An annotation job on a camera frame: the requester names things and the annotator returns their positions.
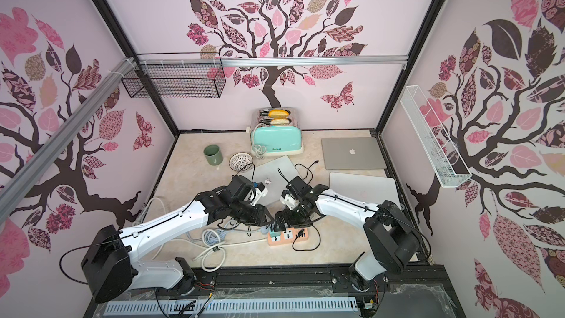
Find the mint charger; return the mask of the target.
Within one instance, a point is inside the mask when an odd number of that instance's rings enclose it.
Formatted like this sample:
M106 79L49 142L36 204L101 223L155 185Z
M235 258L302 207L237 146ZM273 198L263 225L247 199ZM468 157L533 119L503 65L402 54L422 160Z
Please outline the mint charger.
M270 237L273 241L279 241L279 240L280 240L280 232L273 232L273 231L270 231L270 232L269 232L269 237Z

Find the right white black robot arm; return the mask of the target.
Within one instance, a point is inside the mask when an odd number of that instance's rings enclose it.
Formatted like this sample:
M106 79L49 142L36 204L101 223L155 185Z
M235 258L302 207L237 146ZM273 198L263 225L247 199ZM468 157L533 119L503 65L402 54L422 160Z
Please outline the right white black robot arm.
M323 184L308 185L299 176L287 183L280 200L285 208L275 214L274 232L310 227L314 213L362 229L372 252L358 257L353 272L364 281L383 273L401 274L421 247L419 231L390 200L380 204L354 200Z

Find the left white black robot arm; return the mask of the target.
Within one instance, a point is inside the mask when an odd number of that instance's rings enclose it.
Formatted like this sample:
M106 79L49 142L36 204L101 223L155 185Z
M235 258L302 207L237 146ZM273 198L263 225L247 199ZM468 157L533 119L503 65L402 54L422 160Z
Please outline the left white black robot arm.
M146 260L146 255L190 231L226 218L246 226L265 227L273 221L260 200L269 193L263 183L237 175L228 185L203 191L187 205L140 225L101 229L85 254L81 268L96 303L107 303L129 290L169 289L187 293L194 282L188 262Z

